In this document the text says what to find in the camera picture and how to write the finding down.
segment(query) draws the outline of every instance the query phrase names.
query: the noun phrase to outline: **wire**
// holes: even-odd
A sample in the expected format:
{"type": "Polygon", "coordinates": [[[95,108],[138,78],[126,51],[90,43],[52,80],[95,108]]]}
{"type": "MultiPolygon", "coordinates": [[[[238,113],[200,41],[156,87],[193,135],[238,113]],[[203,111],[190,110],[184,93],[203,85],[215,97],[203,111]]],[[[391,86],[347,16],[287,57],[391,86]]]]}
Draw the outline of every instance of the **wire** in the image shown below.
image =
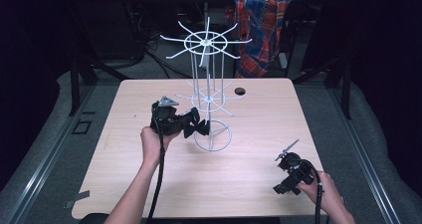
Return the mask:
{"type": "Polygon", "coordinates": [[[177,68],[174,68],[173,66],[165,63],[164,61],[162,61],[161,59],[159,59],[157,56],[150,53],[149,51],[146,51],[145,54],[148,55],[149,57],[151,57],[162,68],[162,70],[164,71],[164,73],[165,73],[165,75],[167,76],[168,79],[170,79],[170,76],[168,75],[168,73],[165,69],[169,69],[170,71],[172,71],[174,74],[176,74],[180,78],[192,79],[191,76],[189,76],[189,75],[183,73],[182,71],[178,70],[177,68]]]}
{"type": "Polygon", "coordinates": [[[315,178],[316,178],[316,182],[317,182],[317,192],[316,192],[316,215],[315,215],[315,223],[319,224],[320,223],[320,203],[322,201],[322,183],[320,182],[320,177],[319,174],[317,172],[317,169],[307,160],[305,159],[301,159],[302,162],[307,163],[314,171],[315,173],[315,178]]]}
{"type": "Polygon", "coordinates": [[[150,223],[152,220],[152,216],[154,215],[155,206],[158,200],[158,194],[161,189],[162,176],[164,173],[164,157],[165,157],[164,138],[162,134],[161,122],[158,123],[156,112],[157,112],[157,109],[153,110],[152,119],[154,120],[155,126],[157,128],[157,133],[158,133],[159,142],[160,142],[159,170],[158,170],[157,185],[155,187],[154,197],[152,198],[151,209],[149,210],[148,219],[146,220],[146,223],[150,223]]]}
{"type": "Polygon", "coordinates": [[[108,64],[107,62],[104,62],[108,67],[113,68],[115,70],[119,70],[119,69],[123,69],[123,68],[128,68],[128,67],[132,67],[136,64],[138,64],[139,62],[141,62],[143,59],[143,57],[137,57],[134,60],[128,62],[128,63],[123,63],[123,64],[118,64],[118,65],[111,65],[108,64]]]}

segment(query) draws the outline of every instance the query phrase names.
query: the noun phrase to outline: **table surface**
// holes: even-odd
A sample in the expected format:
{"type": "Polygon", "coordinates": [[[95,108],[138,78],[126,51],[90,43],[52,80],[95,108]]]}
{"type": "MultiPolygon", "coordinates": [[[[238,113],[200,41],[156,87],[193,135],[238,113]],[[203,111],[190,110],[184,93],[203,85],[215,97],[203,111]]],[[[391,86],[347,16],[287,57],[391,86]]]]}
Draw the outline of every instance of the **table surface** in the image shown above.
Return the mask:
{"type": "MultiPolygon", "coordinates": [[[[199,82],[200,88],[206,85],[206,80],[199,82]]],[[[177,114],[188,111],[193,102],[177,95],[192,97],[191,85],[191,80],[128,80],[120,84],[81,187],[81,192],[89,191],[90,197],[75,203],[75,218],[112,211],[142,162],[139,133],[150,124],[151,105],[168,96],[180,103],[177,114]]],[[[198,146],[194,135],[184,138],[181,134],[173,139],[165,156],[154,217],[314,215],[315,206],[305,194],[282,195],[273,190],[288,176],[275,158],[296,139],[300,141],[290,152],[322,170],[292,82],[235,79],[224,80],[223,86],[227,86],[225,104],[211,117],[230,127],[230,144],[220,151],[206,151],[198,146]],[[243,88],[245,94],[236,95],[236,88],[243,88]]],[[[228,139],[228,131],[214,135],[214,145],[228,139]]],[[[157,173],[158,168],[144,217],[150,209],[157,173]]]]}

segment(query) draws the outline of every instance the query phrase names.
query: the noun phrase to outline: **black chair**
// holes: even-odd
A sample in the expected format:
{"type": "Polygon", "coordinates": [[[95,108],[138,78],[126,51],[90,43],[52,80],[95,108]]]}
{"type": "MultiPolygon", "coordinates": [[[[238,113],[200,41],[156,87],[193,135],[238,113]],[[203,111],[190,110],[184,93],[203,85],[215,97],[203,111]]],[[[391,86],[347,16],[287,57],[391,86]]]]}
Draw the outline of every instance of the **black chair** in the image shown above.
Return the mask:
{"type": "Polygon", "coordinates": [[[310,6],[300,0],[292,1],[286,9],[283,28],[280,34],[280,53],[289,54],[284,73],[285,78],[289,75],[289,68],[292,62],[298,32],[304,22],[317,20],[318,10],[319,7],[310,6]]]}

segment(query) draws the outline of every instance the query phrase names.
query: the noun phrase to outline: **plaid shirt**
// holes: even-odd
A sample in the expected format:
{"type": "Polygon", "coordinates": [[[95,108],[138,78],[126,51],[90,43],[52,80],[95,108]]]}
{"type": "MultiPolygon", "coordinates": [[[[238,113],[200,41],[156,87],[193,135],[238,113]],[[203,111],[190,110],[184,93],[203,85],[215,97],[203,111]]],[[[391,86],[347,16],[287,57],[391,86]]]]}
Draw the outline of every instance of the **plaid shirt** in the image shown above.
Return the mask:
{"type": "Polygon", "coordinates": [[[238,36],[252,39],[239,47],[236,78],[260,78],[279,55],[283,17],[290,0],[235,0],[238,36]]]}

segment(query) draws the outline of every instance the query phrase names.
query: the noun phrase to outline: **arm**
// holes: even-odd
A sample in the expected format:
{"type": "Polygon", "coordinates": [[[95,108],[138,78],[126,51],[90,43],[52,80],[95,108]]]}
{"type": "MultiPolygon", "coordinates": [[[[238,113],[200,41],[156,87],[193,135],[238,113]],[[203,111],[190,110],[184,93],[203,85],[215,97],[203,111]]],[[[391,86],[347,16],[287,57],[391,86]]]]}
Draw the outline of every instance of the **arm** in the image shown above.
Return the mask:
{"type": "MultiPolygon", "coordinates": [[[[322,183],[322,200],[321,209],[328,214],[333,223],[355,223],[353,216],[347,211],[344,204],[341,201],[341,197],[335,187],[334,181],[331,179],[329,174],[320,171],[319,173],[320,182],[322,183]]],[[[314,178],[314,182],[311,185],[299,183],[297,188],[304,192],[313,203],[317,202],[317,179],[314,178]]]]}
{"type": "MultiPolygon", "coordinates": [[[[164,148],[178,133],[165,136],[164,148]]],[[[130,183],[123,196],[115,205],[105,223],[140,223],[149,184],[152,175],[159,164],[160,141],[158,134],[150,127],[144,127],[140,133],[142,140],[143,162],[133,181],[130,183]]]]}

